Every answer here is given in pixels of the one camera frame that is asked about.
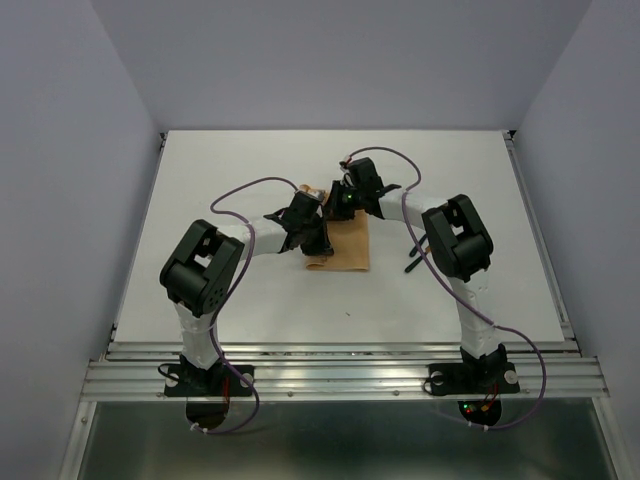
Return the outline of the peach cloth napkin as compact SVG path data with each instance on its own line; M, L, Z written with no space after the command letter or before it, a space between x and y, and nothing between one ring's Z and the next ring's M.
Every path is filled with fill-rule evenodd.
M323 205L328 190L316 189L302 184L300 189L312 195L323 195ZM334 250L332 256L307 256L305 268L321 272L366 272L370 268L368 216L357 210L350 221L327 221L328 235Z

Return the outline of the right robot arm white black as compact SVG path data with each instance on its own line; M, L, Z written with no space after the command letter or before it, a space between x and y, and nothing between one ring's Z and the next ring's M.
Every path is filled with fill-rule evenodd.
M343 161L341 170L343 178L332 183L325 214L347 220L362 210L425 231L436 276L446 278L444 286L457 302L461 381L472 390L484 389L495 380L506 353L493 324L480 312L494 243L473 202L464 194L444 200L385 185L368 157Z

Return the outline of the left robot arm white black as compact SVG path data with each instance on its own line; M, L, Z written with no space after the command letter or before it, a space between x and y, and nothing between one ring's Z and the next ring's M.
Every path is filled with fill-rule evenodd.
M225 368L214 347L216 320L256 256L299 249L305 255L331 254L322 193L297 191L290 204L242 226L215 227L194 221L160 273L160 284L178 313L183 350L168 374L199 393L215 392Z

